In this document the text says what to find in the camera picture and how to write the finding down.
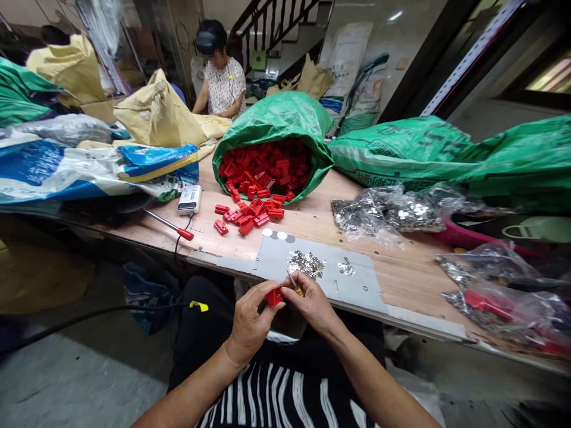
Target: black pants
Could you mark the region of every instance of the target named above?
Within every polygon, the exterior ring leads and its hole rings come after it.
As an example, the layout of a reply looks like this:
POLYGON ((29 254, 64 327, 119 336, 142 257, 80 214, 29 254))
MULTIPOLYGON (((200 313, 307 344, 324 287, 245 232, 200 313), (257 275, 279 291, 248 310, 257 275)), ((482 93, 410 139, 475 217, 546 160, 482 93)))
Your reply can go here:
MULTIPOLYGON (((176 388, 204 364, 230 336, 234 319, 234 279, 212 270, 201 269, 190 278, 184 289, 183 301, 195 300, 208 305, 200 312, 197 307, 182 309, 174 345, 173 367, 168 390, 176 388)), ((349 331, 353 333, 385 366, 382 324, 350 312, 336 310, 349 331)), ((309 325, 301 340, 293 345, 279 345, 266 340, 253 361, 270 361, 298 372, 327 377, 330 382, 360 400, 345 374, 339 358, 327 341, 309 325)))

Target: wooden table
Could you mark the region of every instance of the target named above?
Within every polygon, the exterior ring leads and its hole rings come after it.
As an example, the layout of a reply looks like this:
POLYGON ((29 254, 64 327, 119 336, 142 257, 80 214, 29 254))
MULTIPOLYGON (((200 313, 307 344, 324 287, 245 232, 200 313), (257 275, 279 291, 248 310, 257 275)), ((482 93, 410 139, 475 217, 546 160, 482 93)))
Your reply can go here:
MULTIPOLYGON (((203 233, 195 232, 192 241, 181 239, 177 253, 191 264, 251 279, 251 275, 239 269, 229 269, 226 267, 228 263, 220 261, 231 258, 242 262, 254 262, 262 244, 262 231, 255 228, 248 236, 242 237, 237 227, 231 225, 228 234, 223 237, 219 235, 213 224, 214 220, 221 216, 214 213, 214 206, 235 204, 214 179, 212 155, 205 157, 199 165, 199 184, 203 193, 200 212, 193 218, 191 227, 203 233)), ((331 300, 334 306, 382 320, 423 336, 461 342, 481 351, 571 376, 567 364, 491 346, 499 344, 503 348, 509 348, 507 344, 487 335, 449 305, 440 293, 456 290, 457 287, 435 262, 434 256, 437 253, 449 252, 450 248, 431 238, 429 234, 420 232, 405 234, 404 250, 388 250, 369 240, 349 241, 334 222, 331 200, 354 199, 361 189, 359 184, 331 170, 321 185, 307 198, 285 207, 283 220, 272 221, 264 226, 297 238, 362 253, 371 258, 381 286, 382 300, 388 305, 389 312, 375 312, 331 300)), ((176 200, 150 209, 184 228, 188 217, 180 216, 176 212, 177 203, 176 200)), ((109 238, 171 255, 178 237, 175 231, 146 215, 141 215, 117 229, 92 224, 85 220, 67 219, 67 223, 98 231, 109 238)), ((282 281, 283 277, 285 272, 272 279, 282 281)))

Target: green sack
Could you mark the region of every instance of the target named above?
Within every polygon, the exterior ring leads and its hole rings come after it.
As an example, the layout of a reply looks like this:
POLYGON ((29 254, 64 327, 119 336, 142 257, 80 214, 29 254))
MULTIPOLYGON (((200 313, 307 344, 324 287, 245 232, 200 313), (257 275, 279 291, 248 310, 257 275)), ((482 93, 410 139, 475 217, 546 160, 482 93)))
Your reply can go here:
POLYGON ((47 118, 64 89, 0 57, 0 128, 47 118))
POLYGON ((295 199, 284 205, 301 200, 321 183, 333 166, 324 138, 334 125, 333 117, 306 93, 288 91, 270 95, 246 110, 226 131, 212 158, 214 177, 228 193, 225 178, 220 177, 218 171, 227 151, 298 137, 311 150, 311 169, 306 185, 295 199))
POLYGON ((439 181, 503 204, 571 208, 571 115, 516 126, 481 143, 437 117, 352 131, 329 144, 335 167, 361 184, 402 182, 407 191, 439 181))

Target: blue and white bag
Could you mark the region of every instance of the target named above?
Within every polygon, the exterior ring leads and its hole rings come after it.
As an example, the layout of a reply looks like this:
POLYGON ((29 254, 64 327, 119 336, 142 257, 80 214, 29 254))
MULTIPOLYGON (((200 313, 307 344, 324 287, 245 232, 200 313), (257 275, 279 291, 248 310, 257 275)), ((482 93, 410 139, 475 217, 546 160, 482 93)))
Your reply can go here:
POLYGON ((77 149, 32 134, 0 140, 0 204, 144 192, 159 197, 199 179, 198 149, 77 149))

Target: pink basket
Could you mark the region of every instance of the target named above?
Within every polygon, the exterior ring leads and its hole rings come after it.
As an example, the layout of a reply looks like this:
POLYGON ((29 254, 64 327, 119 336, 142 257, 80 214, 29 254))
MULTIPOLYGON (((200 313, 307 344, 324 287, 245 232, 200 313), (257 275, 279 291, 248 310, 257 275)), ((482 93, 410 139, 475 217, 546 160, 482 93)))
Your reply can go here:
MULTIPOLYGON (((496 238, 489 237, 487 235, 482 235, 477 232, 466 230, 456 223, 454 223, 450 218, 444 218, 444 223, 446 224, 446 230, 438 233, 432 234, 433 237, 441 242, 452 245, 453 247, 465 248, 466 250, 472 250, 482 244, 490 243, 492 241, 497 241, 496 238)), ((516 245, 514 250, 521 256, 539 256, 540 253, 537 251, 530 250, 529 248, 521 247, 516 245)))

